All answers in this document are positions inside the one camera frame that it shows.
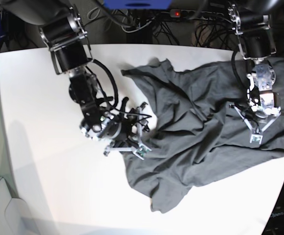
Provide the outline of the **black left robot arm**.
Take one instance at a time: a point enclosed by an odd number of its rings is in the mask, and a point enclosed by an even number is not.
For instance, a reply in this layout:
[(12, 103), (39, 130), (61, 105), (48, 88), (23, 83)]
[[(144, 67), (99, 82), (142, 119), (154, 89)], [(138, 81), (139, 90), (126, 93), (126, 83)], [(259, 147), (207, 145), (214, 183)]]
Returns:
[(251, 8), (250, 2), (232, 0), (228, 15), (239, 42), (238, 50), (253, 66), (246, 74), (245, 85), (249, 117), (256, 122), (273, 121), (280, 116), (281, 107), (273, 91), (276, 74), (268, 60), (276, 54), (269, 13)]

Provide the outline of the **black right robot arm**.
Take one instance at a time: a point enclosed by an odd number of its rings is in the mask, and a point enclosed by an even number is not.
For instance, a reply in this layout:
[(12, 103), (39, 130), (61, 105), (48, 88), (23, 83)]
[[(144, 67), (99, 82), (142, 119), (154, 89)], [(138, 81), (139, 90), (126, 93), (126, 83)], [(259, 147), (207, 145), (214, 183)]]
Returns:
[[(105, 65), (87, 56), (82, 43), (87, 32), (77, 8), (67, 0), (0, 0), (0, 6), (26, 23), (38, 26), (56, 74), (69, 74), (70, 97), (79, 104), (84, 116), (80, 123), (83, 135), (110, 140), (108, 149), (140, 147), (142, 115), (138, 110), (125, 111), (126, 97), (119, 113), (112, 113), (119, 102), (115, 79)], [(99, 66), (107, 74), (114, 97), (102, 92), (97, 75), (89, 69), (88, 63)], [(102, 98), (97, 98), (98, 91), (102, 92)]]

